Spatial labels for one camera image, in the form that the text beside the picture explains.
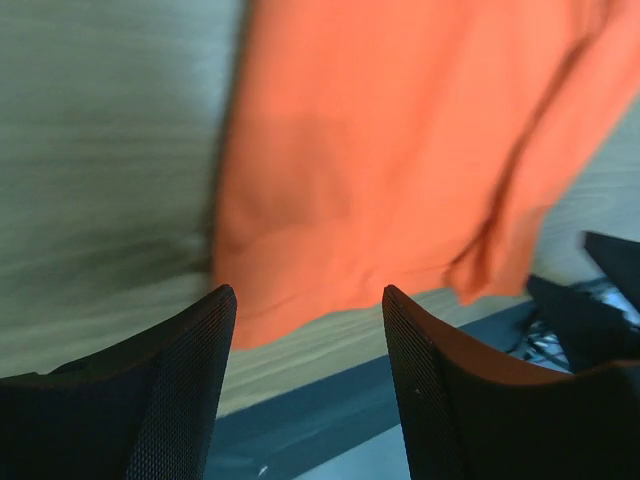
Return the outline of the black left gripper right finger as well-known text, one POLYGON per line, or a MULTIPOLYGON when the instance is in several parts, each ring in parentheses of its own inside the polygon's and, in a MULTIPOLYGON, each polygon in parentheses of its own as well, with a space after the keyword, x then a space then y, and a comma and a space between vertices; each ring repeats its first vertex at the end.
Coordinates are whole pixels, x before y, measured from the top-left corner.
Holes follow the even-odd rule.
POLYGON ((395 286, 382 311, 414 479, 635 479, 639 366, 580 374, 496 350, 395 286))

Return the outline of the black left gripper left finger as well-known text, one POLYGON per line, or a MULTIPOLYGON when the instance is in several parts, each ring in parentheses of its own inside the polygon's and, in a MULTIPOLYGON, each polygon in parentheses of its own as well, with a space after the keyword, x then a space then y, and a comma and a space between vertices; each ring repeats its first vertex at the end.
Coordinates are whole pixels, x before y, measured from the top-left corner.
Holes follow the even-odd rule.
POLYGON ((3 378, 2 478, 202 478, 236 308, 223 285, 48 374, 3 378))

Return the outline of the orange t shirt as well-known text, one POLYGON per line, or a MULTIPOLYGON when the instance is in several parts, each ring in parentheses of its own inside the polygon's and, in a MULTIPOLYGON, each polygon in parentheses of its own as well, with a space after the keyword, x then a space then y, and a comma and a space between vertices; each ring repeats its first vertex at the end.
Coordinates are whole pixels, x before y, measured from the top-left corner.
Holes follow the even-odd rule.
POLYGON ((383 289, 515 295, 639 90, 635 1, 255 1, 213 269, 233 345, 383 289))

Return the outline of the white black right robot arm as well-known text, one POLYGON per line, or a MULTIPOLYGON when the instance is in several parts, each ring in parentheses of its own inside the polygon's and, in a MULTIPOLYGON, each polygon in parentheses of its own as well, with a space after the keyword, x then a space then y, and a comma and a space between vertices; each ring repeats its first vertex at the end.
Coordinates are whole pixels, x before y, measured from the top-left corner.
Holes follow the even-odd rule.
MULTIPOLYGON (((586 232, 583 248, 627 304, 639 309, 639 243, 586 232)), ((542 320, 559 343, 572 373, 616 360, 639 359, 639 324, 601 296, 582 293, 538 276, 527 281, 542 320)))

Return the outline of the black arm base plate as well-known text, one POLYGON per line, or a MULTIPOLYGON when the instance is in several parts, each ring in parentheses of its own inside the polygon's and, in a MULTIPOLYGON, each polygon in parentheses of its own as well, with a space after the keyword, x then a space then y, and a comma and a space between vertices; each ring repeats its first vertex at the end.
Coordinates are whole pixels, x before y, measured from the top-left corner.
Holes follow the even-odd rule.
POLYGON ((408 478, 388 357, 218 419, 204 476, 408 478))

